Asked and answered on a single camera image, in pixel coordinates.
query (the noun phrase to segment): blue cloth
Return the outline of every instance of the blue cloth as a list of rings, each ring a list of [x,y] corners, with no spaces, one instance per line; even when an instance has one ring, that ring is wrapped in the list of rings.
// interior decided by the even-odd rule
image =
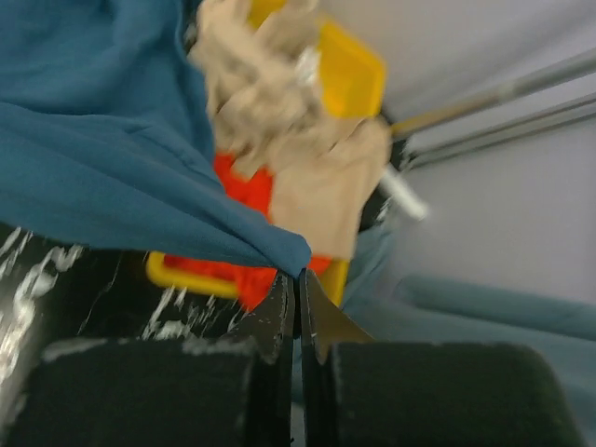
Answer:
[[[0,221],[96,248],[296,276],[303,238],[228,199],[183,0],[6,0]]]

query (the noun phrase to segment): beige rag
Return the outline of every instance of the beige rag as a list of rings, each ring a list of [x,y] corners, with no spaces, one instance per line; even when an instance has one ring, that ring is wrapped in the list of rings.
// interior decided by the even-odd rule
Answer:
[[[319,255],[350,259],[359,216],[389,157],[378,119],[330,116],[318,82],[296,67],[318,42],[318,0],[288,0],[258,30],[250,0],[204,0],[190,61],[204,72],[218,151],[251,177],[274,174],[273,224]]]

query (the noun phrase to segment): white handle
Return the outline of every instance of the white handle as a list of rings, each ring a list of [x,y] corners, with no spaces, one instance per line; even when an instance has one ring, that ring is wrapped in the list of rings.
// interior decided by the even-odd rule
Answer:
[[[428,205],[416,195],[393,166],[386,166],[379,186],[412,219],[422,221],[428,216]]]

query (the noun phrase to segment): black surface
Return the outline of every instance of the black surface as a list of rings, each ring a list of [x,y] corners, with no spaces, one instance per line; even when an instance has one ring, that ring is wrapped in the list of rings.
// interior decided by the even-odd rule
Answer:
[[[547,363],[529,348],[340,344],[339,445],[579,447]]]
[[[249,345],[77,343],[56,359],[45,355],[4,445],[249,445]]]

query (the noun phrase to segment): teal fabric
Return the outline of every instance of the teal fabric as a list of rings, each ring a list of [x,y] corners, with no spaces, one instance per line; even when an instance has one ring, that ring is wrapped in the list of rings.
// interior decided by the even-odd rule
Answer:
[[[400,300],[434,312],[596,341],[596,306],[585,303],[419,276],[401,282]]]
[[[0,222],[297,276],[306,241],[227,197],[213,170],[184,3],[2,2]]]

